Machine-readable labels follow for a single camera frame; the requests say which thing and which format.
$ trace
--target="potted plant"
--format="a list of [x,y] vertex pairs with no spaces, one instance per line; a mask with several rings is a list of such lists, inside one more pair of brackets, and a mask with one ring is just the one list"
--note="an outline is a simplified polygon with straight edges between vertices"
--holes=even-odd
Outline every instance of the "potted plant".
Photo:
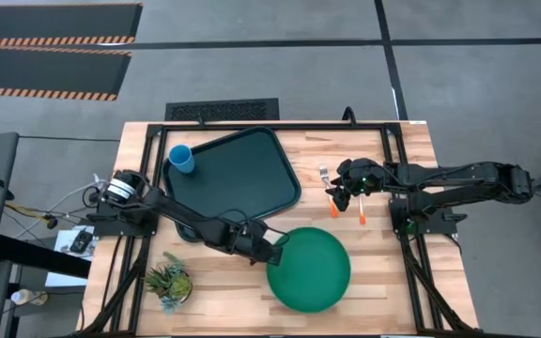
[[170,253],[164,253],[171,264],[161,269],[152,268],[144,279],[147,291],[155,293],[162,301],[167,315],[172,314],[191,295],[193,285],[183,263]]

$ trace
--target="wooden table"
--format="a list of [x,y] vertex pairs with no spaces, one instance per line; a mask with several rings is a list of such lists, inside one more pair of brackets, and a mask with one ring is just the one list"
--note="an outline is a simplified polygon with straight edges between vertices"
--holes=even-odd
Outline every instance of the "wooden table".
[[[409,161],[436,166],[427,125],[424,122],[401,122],[401,127]],[[139,170],[146,129],[145,122],[125,125],[114,170]],[[171,131],[166,152],[170,145],[181,143],[197,146],[231,132]],[[367,157],[377,162],[384,161],[379,133],[277,131],[277,136],[301,183],[301,199],[295,207],[265,221],[283,231],[315,226],[339,238],[348,250],[352,266],[350,285],[344,298],[321,314],[303,315],[293,312],[271,293],[264,264],[250,267],[248,260],[242,257],[219,253],[202,244],[187,243],[178,236],[174,223],[162,218],[158,234],[151,241],[148,267],[163,266],[166,259],[162,253],[168,251],[184,260],[193,278],[194,289],[188,301],[173,315],[164,314],[156,295],[144,293],[137,335],[416,332],[402,253],[392,232],[387,208],[390,195],[375,193],[364,198],[366,225],[359,224],[356,207],[340,213],[338,219],[332,219],[327,195],[318,174],[318,165],[326,163],[333,177],[335,168],[345,158]],[[154,167],[156,142],[154,139],[148,173],[150,177]],[[396,149],[395,144],[392,144],[392,149]],[[458,248],[441,235],[429,235],[425,239],[437,288],[464,321],[476,326]],[[83,301],[87,324],[100,311],[115,244],[115,238],[102,238],[95,251]],[[118,250],[109,295],[116,289],[123,245],[124,239]],[[137,242],[133,258],[139,247],[140,243]],[[426,294],[421,286],[419,289],[425,325],[430,327]],[[123,304],[121,329],[128,327],[132,290],[127,295]]]

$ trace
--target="blue cup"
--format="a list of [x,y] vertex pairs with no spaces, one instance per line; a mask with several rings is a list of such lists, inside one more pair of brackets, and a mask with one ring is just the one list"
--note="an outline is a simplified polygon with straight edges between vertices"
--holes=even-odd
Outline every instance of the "blue cup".
[[185,145],[173,146],[168,153],[168,160],[183,174],[191,173],[195,167],[192,150]]

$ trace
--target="green bowl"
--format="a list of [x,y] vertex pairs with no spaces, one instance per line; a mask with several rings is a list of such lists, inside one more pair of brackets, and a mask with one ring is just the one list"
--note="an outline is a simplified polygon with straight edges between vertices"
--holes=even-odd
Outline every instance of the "green bowl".
[[[294,229],[284,245],[281,264],[267,265],[274,295],[288,308],[318,313],[339,301],[348,289],[351,268],[342,243],[314,227]],[[286,236],[277,242],[286,240]]]

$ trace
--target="gray floor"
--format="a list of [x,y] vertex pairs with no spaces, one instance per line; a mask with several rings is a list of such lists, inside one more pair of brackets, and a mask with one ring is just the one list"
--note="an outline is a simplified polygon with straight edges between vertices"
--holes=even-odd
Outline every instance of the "gray floor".
[[[370,0],[145,3],[137,42],[380,36]],[[389,0],[385,7],[392,38],[541,38],[541,1]],[[541,46],[394,52],[410,119],[428,121],[440,164],[504,161],[539,175]],[[125,121],[162,119],[169,101],[268,97],[279,98],[282,119],[334,119],[346,105],[359,119],[395,118],[380,47],[139,51],[118,101],[0,98],[0,131],[117,138]],[[20,203],[48,207],[92,173],[109,175],[115,156],[116,144],[22,139],[11,189]],[[541,336],[541,200],[459,211],[470,215],[460,241],[481,327]],[[19,231],[4,220],[2,233]],[[66,313],[46,325],[31,315],[19,336],[70,332],[78,309]]]

